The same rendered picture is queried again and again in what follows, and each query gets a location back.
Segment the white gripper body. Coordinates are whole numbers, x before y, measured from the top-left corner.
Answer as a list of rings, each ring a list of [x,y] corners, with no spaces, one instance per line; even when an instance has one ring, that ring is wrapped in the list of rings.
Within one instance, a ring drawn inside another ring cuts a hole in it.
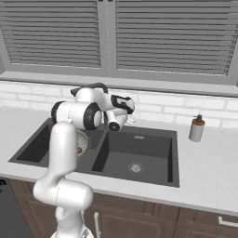
[[[129,125],[134,125],[137,122],[138,118],[134,115],[129,114],[126,120],[126,123]]]

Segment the black double sink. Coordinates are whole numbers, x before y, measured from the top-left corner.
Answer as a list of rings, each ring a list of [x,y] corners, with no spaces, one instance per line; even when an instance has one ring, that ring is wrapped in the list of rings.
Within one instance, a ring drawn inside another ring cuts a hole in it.
[[[105,126],[87,130],[89,148],[76,171],[115,179],[177,188],[178,137],[175,131],[124,126],[112,132]]]

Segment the dark curved sink faucet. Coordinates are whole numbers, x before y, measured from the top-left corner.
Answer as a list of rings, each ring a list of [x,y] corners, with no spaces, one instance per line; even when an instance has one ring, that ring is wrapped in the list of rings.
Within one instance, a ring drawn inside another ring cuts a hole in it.
[[[101,88],[104,93],[108,94],[108,87],[106,87],[103,83],[93,83],[93,84],[90,84],[87,86],[81,86],[81,87],[71,89],[71,94],[75,97],[76,93],[84,87],[86,87],[86,88]]]

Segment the silver metal colander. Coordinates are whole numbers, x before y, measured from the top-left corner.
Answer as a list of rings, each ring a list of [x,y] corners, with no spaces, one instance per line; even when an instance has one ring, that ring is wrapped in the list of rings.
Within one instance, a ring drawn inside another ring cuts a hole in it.
[[[82,153],[78,154],[77,156],[79,159],[82,159],[83,156],[86,154],[87,150],[91,146],[91,138],[82,130],[77,129],[76,130],[77,134],[77,148],[81,148],[83,150]]]

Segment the grey soap dispenser orange collar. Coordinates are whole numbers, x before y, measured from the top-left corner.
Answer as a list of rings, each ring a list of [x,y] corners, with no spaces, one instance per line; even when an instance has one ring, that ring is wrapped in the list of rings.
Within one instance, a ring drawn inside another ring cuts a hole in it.
[[[203,116],[198,114],[192,119],[189,140],[199,142],[202,138],[204,127],[205,121],[203,120]]]

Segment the grey window blind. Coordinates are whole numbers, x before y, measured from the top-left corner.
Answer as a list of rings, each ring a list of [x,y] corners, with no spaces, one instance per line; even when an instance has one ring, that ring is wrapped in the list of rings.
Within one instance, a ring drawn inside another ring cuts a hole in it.
[[[0,30],[14,64],[100,66],[96,0],[0,0]]]
[[[115,0],[120,70],[226,75],[238,0]]]

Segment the brown cabinet door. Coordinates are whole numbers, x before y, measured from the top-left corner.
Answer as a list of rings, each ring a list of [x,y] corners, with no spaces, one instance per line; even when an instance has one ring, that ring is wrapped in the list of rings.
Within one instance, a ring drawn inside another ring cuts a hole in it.
[[[97,238],[95,212],[99,213],[100,238],[173,238],[179,208],[94,193],[85,221]]]
[[[57,229],[55,207],[45,205],[33,197],[33,182],[12,178],[8,182],[33,238],[50,238]]]

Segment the brown drawer front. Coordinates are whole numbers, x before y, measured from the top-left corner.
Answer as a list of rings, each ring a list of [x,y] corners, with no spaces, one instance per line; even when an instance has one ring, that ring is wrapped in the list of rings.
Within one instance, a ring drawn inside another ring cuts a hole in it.
[[[238,217],[181,208],[173,238],[238,238],[238,228],[219,225],[218,216],[238,223]]]

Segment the dark dishwasher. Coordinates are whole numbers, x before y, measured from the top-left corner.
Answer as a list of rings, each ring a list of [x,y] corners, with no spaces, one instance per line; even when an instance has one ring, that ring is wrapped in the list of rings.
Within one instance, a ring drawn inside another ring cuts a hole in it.
[[[1,177],[0,238],[33,238],[7,179]]]

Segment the grey window frame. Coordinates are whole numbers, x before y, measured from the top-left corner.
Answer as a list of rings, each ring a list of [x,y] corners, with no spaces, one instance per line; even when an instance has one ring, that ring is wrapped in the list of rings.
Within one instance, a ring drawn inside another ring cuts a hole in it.
[[[86,85],[102,82],[113,88],[238,97],[238,43],[226,75],[120,70],[116,67],[115,0],[96,0],[99,14],[100,66],[14,64],[0,30],[0,77],[31,83]]]

